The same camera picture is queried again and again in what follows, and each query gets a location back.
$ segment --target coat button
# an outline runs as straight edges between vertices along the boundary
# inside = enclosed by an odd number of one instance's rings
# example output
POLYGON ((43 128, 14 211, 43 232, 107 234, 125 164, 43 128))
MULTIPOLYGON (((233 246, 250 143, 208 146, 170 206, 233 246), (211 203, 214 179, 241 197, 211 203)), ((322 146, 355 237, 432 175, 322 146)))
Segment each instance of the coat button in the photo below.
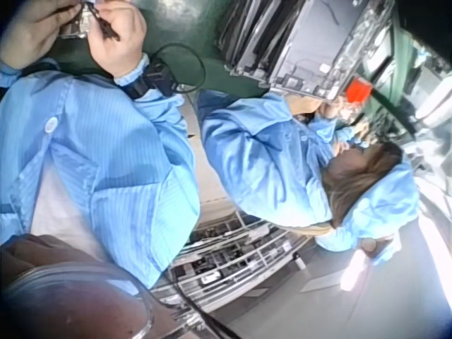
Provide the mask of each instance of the coat button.
POLYGON ((56 117, 52 117, 49 119, 49 121, 45 124, 45 132, 51 133, 55 131, 55 128, 58 126, 58 119, 56 117))

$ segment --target wire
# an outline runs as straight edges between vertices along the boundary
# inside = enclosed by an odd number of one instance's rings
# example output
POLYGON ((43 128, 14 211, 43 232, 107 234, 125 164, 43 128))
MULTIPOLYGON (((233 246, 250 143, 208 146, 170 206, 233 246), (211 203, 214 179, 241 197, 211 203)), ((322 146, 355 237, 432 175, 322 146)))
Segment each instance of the wire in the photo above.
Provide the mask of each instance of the wire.
POLYGON ((165 51, 166 49, 172 48, 172 47, 176 47, 176 48, 182 48, 185 49, 187 51, 189 51, 190 53, 192 53, 197 59, 198 62, 201 66, 201 70, 203 72, 202 75, 202 79, 198 82, 197 85, 195 85, 194 88, 190 89, 190 90, 175 90, 174 93, 176 94, 189 94, 192 92, 195 92, 197 90, 199 90, 204 83, 206 82, 206 78, 207 78, 207 70, 206 70, 206 65, 204 65, 203 61, 201 60, 201 57, 199 56, 199 54, 191 47, 186 46, 185 44, 180 44, 178 42, 171 42, 169 44, 165 44, 163 46, 161 46, 161 48, 159 48, 151 57, 151 61, 152 59, 156 58, 159 54, 161 54, 163 51, 165 51))
POLYGON ((160 269, 160 265, 152 256, 149 256, 148 259, 152 263, 154 268, 158 272, 162 273, 162 277, 173 286, 182 300, 201 317, 201 319, 204 321, 204 324, 209 327, 209 329, 217 336, 218 339, 242 339, 225 324, 219 322, 210 314, 205 313, 190 297, 187 297, 184 291, 182 291, 182 288, 180 288, 177 278, 175 280, 171 279, 169 271, 160 269))

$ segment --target workbench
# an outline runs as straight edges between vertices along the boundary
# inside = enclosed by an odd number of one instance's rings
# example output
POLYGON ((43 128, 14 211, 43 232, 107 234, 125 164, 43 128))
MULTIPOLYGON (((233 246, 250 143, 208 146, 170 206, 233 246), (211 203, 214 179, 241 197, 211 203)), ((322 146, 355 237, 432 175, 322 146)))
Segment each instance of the workbench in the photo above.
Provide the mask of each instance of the workbench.
MULTIPOLYGON (((225 70, 220 51, 215 46, 216 26, 232 0, 132 0, 148 24, 144 52, 151 55, 171 42, 194 49, 206 66, 204 88, 221 90, 240 97, 261 95, 265 90, 255 80, 233 77, 225 70)), ((91 58, 88 41, 58 39, 50 52, 62 71, 72 74, 102 73, 91 58)), ((190 52, 170 47, 159 55, 180 83, 195 85, 202 79, 198 59, 190 52)))

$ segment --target metal rack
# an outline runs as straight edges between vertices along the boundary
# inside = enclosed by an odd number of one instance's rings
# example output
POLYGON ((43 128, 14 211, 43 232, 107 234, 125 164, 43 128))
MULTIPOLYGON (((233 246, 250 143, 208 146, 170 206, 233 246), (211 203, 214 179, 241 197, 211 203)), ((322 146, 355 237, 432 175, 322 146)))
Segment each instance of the metal rack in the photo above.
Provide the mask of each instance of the metal rack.
MULTIPOLYGON (((247 223, 246 218, 236 212, 222 226, 238 222, 238 229, 188 246, 170 269, 184 293, 206 312, 230 303, 262 283, 289 263, 292 255, 310 239, 280 230, 265 220, 247 223)), ((173 286, 163 281, 152 292, 165 303, 182 302, 173 286)))

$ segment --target screwdriver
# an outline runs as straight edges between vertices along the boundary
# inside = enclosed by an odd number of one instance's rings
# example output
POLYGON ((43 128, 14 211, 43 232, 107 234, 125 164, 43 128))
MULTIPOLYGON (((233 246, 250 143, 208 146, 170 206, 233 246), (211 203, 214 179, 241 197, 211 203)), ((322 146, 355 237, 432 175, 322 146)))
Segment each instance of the screwdriver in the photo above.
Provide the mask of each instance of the screwdriver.
POLYGON ((87 1, 85 2, 85 5, 88 7, 91 14, 99 23, 102 34, 104 35, 104 39, 112 38, 116 41, 121 41, 121 38, 119 37, 118 33, 113 30, 112 26, 105 19, 102 19, 99 11, 94 7, 94 4, 87 1))

